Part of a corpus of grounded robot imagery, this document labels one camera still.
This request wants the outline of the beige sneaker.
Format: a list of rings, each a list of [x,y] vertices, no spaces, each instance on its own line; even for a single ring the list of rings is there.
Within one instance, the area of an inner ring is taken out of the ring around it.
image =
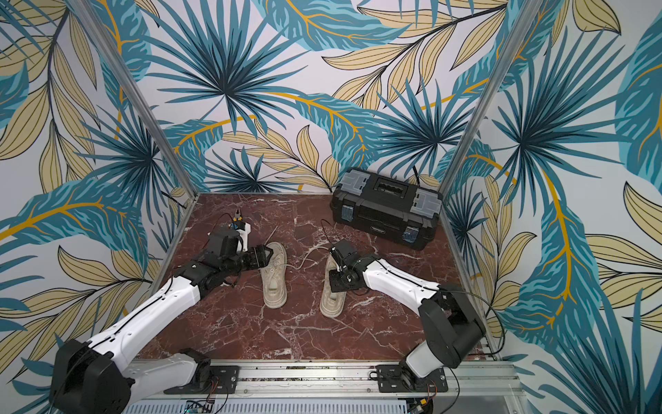
[[[263,285],[264,304],[269,309],[282,307],[287,300],[285,274],[287,266],[287,253],[284,245],[273,241],[267,244],[272,250],[273,256],[269,264],[260,269],[260,277]]]
[[[347,294],[334,293],[330,285],[330,272],[337,269],[337,263],[332,255],[327,256],[325,271],[324,271],[324,284],[322,290],[322,298],[320,301],[320,311],[324,317],[337,318],[344,310]]]

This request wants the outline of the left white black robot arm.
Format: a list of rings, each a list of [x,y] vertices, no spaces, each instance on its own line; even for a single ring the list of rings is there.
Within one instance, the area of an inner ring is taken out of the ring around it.
[[[48,400],[63,413],[121,413],[163,391],[206,393],[219,384],[210,358],[191,348],[138,367],[136,355],[174,319],[234,277],[267,267],[274,251],[249,246],[250,227],[222,228],[204,250],[127,317],[85,342],[67,341],[57,352]]]

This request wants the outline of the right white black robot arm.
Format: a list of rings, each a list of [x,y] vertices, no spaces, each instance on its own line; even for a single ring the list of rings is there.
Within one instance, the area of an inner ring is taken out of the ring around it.
[[[424,341],[402,362],[409,376],[422,379],[439,368],[457,368],[484,338],[481,317],[459,286],[417,278],[378,255],[362,255],[349,241],[336,243],[330,254],[333,293],[383,293],[420,318]]]

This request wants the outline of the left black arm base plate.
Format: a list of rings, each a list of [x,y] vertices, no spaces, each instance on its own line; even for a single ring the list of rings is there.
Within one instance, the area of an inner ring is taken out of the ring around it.
[[[239,366],[205,366],[196,370],[188,384],[169,388],[163,393],[165,395],[234,394],[239,372]]]

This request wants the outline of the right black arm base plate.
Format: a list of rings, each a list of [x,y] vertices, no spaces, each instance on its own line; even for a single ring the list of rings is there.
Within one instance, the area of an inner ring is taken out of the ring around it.
[[[418,377],[408,367],[400,364],[377,365],[369,374],[377,381],[381,393],[445,393],[448,391],[446,374],[442,368],[425,377]]]

